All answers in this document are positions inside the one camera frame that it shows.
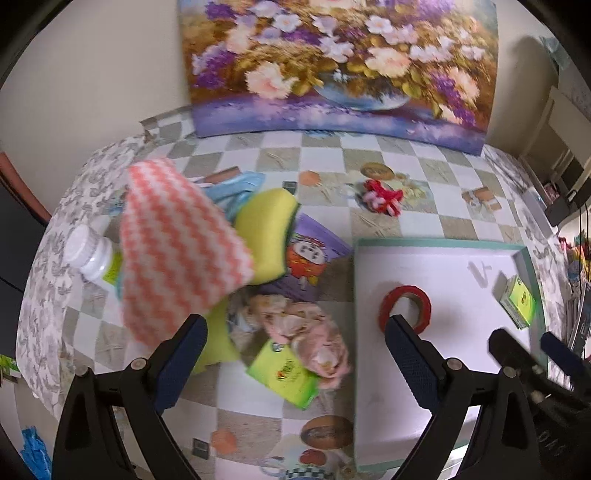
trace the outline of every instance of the white bottle cap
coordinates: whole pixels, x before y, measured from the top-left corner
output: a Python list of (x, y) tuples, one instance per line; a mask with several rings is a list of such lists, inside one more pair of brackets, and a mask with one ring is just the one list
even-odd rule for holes
[(78, 225), (64, 246), (64, 260), (74, 268), (82, 268), (92, 259), (99, 246), (100, 235), (88, 225)]

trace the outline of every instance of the white bottle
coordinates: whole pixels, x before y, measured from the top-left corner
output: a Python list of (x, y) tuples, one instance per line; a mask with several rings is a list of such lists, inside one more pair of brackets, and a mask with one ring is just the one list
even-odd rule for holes
[(107, 237), (88, 225), (74, 228), (64, 247), (64, 260), (80, 270), (85, 279), (103, 288), (113, 288), (121, 269), (121, 252)]

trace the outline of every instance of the tape roll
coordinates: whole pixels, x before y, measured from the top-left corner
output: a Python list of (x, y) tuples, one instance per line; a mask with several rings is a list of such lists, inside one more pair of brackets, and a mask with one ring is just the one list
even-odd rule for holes
[(425, 292), (414, 285), (397, 287), (384, 297), (382, 304), (379, 307), (379, 328), (382, 332), (385, 332), (386, 322), (390, 318), (390, 312), (392, 311), (392, 308), (394, 308), (396, 302), (402, 297), (411, 299), (417, 304), (418, 323), (413, 327), (413, 330), (418, 335), (419, 333), (422, 333), (431, 322), (431, 300), (429, 300), (429, 297), (427, 297)]

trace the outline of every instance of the screw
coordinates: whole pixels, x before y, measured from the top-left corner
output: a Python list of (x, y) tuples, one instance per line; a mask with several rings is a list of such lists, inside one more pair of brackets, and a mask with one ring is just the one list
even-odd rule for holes
[(147, 363), (148, 362), (145, 358), (136, 358), (130, 363), (130, 365), (133, 370), (142, 370), (143, 368), (145, 368)]
[(457, 358), (450, 358), (447, 361), (447, 366), (452, 370), (461, 370), (464, 364), (461, 362), (461, 360), (458, 360)]
[(76, 376), (84, 377), (88, 373), (88, 367), (86, 365), (79, 365), (76, 367)]
[(517, 376), (517, 372), (515, 371), (515, 368), (513, 368), (513, 367), (505, 367), (503, 369), (503, 373), (505, 374), (506, 377), (509, 377), (509, 378), (515, 378)]
[(542, 403), (546, 399), (545, 395), (538, 390), (534, 390), (530, 397), (535, 404)]

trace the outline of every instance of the checkered tablecloth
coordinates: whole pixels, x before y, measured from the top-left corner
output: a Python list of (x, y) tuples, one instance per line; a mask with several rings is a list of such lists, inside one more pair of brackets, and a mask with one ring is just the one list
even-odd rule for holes
[[(86, 208), (86, 220), (98, 225), (105, 235), (115, 241), (118, 239), (118, 218), (106, 214), (112, 212), (113, 196), (124, 186), (125, 167), (131, 161), (168, 157), (187, 177), (206, 176), (237, 165), (242, 171), (264, 172), (263, 189), (281, 187), (285, 182), (298, 183), (300, 172), (312, 170), (320, 174), (320, 184), (315, 187), (296, 185), (295, 195), (301, 203), (300, 211), (347, 242), (372, 236), (422, 236), (526, 244), (542, 287), (547, 326), (556, 334), (563, 334), (563, 297), (568, 295), (564, 258), (557, 240), (546, 241), (539, 232), (520, 198), (529, 180), (514, 159), (503, 152), (485, 147), (482, 156), (474, 157), (396, 138), (295, 131), (198, 139), (192, 133), (187, 109), (148, 119), (143, 125), (145, 138), (141, 141), (134, 139), (132, 147), (128, 139), (111, 145), (108, 147), (110, 150), (98, 156), (95, 154), (96, 161), (103, 155), (111, 162), (121, 163), (117, 172), (113, 173), (112, 168), (109, 170), (109, 187), (103, 185), (106, 188), (105, 198), (92, 203), (90, 209), (83, 206), (88, 203), (85, 199), (96, 198), (96, 195), (92, 197), (96, 194), (91, 192), (92, 188), (84, 188), (86, 183), (94, 181), (96, 189), (96, 183), (100, 181), (96, 172), (89, 174), (88, 170), (83, 170), (80, 175), (86, 177), (78, 179), (78, 190), (75, 189), (82, 195), (77, 209), (82, 211)], [(132, 159), (128, 158), (130, 148), (134, 153)], [(406, 195), (400, 217), (371, 213), (360, 208), (347, 194), (348, 184), (364, 178), (360, 169), (367, 162), (385, 164), (397, 174), (397, 181)], [(490, 212), (484, 207), (473, 207), (462, 199), (463, 191), (481, 186), (488, 187), (496, 196), (502, 207), (500, 210)], [(66, 208), (68, 201), (64, 201), (60, 208)], [(66, 269), (60, 256), (63, 238), (59, 235), (66, 235), (68, 229), (79, 221), (81, 216), (76, 212), (62, 214), (58, 208), (56, 213), (61, 221), (59, 224), (56, 221), (53, 226), (50, 224), (45, 234), (46, 237), (54, 235), (53, 243), (50, 242), (48, 247), (46, 242), (42, 242), (40, 246), (38, 256), (43, 257), (47, 251), (46, 256), (57, 256), (53, 267), (56, 270)], [(56, 415), (61, 412), (75, 366), (87, 365), (101, 373), (121, 369), (133, 358), (142, 355), (141, 346), (123, 327), (114, 292), (84, 283), (71, 271), (64, 272), (64, 275), (70, 275), (71, 285), (66, 282), (58, 291), (60, 285), (56, 282), (53, 294), (49, 294), (51, 298), (46, 291), (40, 291), (38, 285), (28, 286), (25, 294), (29, 302), (28, 310), (21, 313), (19, 366), (35, 356), (46, 362), (52, 356), (59, 358), (59, 371), (51, 376), (49, 370), (49, 381), (45, 377), (39, 381), (32, 372), (28, 373), (31, 381), (27, 379), (34, 386), (35, 393)], [(29, 282), (35, 283), (34, 276), (42, 273), (35, 273), (34, 268)], [(331, 264), (320, 282), (320, 290), (319, 303), (337, 321), (354, 361), (352, 260)], [(45, 316), (50, 315), (47, 305), (51, 302), (63, 306), (62, 310), (55, 307), (54, 316), (45, 319), (60, 333), (61, 344), (42, 345), (36, 349), (30, 339), (26, 343), (25, 336), (40, 335), (40, 315), (35, 316), (34, 313), (35, 306), (41, 301), (43, 307), (39, 309)], [(23, 370), (27, 378), (27, 369)], [(301, 411), (247, 376), (242, 362), (233, 362), (212, 365), (205, 372), (192, 376), (177, 405), (163, 416), (204, 480), (250, 480), (267, 478), (258, 464), (282, 436), (299, 434), (309, 420), (326, 413), (352, 421), (353, 407), (353, 375), (348, 376), (334, 398), (316, 399), (310, 408)], [(235, 453), (221, 455), (209, 448), (207, 459), (191, 454), (194, 441), (199, 445), (199, 452), (203, 452), (208, 449), (211, 433), (222, 428), (236, 435), (238, 450)], [(352, 452), (345, 449), (342, 455), (346, 460)]]

